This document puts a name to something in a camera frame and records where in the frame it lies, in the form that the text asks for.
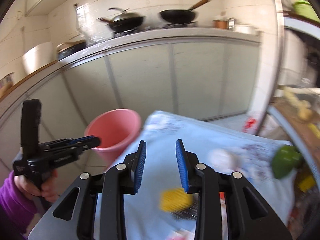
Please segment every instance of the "hand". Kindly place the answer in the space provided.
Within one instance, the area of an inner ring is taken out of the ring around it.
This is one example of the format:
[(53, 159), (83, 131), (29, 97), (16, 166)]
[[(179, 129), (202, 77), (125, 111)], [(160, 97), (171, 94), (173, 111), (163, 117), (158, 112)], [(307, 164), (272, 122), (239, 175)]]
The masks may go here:
[(41, 191), (25, 176), (14, 176), (14, 183), (20, 192), (32, 200), (33, 196), (42, 196), (49, 202), (55, 202), (58, 194), (55, 190), (55, 179), (58, 177), (57, 170), (51, 172), (51, 177), (41, 185)]

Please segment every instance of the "white container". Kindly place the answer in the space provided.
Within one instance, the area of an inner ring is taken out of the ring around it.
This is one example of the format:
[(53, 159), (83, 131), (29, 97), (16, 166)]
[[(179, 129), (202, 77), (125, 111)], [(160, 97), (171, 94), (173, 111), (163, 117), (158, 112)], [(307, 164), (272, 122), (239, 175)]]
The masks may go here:
[(41, 43), (22, 56), (22, 63), (27, 75), (54, 61), (51, 41)]
[(233, 30), (239, 33), (257, 35), (257, 29), (250, 24), (236, 24)]

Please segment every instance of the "gas stove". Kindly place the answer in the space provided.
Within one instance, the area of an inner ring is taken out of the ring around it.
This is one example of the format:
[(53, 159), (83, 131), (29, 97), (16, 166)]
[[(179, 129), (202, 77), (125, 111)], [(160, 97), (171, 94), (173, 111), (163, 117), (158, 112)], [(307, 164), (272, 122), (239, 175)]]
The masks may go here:
[(190, 22), (190, 23), (187, 23), (187, 24), (169, 23), (169, 24), (166, 24), (166, 25), (158, 27), (158, 28), (152, 28), (152, 27), (141, 28), (141, 27), (137, 27), (137, 28), (134, 28), (132, 30), (125, 31), (125, 32), (120, 32), (120, 33), (114, 32), (112, 38), (118, 38), (118, 37), (126, 36), (126, 35), (129, 35), (129, 34), (133, 34), (133, 33), (139, 33), (139, 32), (144, 32), (144, 31), (149, 31), (149, 30), (156, 30), (156, 29), (189, 28), (189, 27), (197, 27), (197, 26), (198, 26), (198, 22)]

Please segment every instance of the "wooden handle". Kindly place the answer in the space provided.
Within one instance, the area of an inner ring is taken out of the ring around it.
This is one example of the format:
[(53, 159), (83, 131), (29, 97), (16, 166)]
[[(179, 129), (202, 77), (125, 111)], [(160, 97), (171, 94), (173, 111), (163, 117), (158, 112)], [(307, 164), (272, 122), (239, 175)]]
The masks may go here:
[(210, 2), (210, 1), (211, 0), (201, 0), (200, 2), (197, 2), (194, 6), (190, 7), (189, 11), (192, 11), (192, 10), (194, 10), (194, 9), (196, 9), (196, 8), (202, 6), (202, 5), (204, 5), (204, 4), (206, 4), (206, 3)]
[(112, 24), (112, 23), (114, 23), (113, 21), (108, 20), (108, 19), (103, 18), (103, 17), (101, 17), (101, 18), (97, 19), (97, 21), (104, 22), (104, 23), (111, 23), (111, 24)]

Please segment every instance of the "pink bucket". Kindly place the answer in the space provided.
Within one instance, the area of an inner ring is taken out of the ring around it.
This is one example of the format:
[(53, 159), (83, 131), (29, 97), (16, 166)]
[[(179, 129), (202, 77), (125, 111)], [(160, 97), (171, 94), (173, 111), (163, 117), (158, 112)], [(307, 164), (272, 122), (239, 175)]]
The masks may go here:
[(110, 166), (139, 135), (141, 118), (130, 109), (116, 109), (95, 118), (86, 128), (84, 136), (100, 138), (99, 147), (93, 148), (106, 166)]

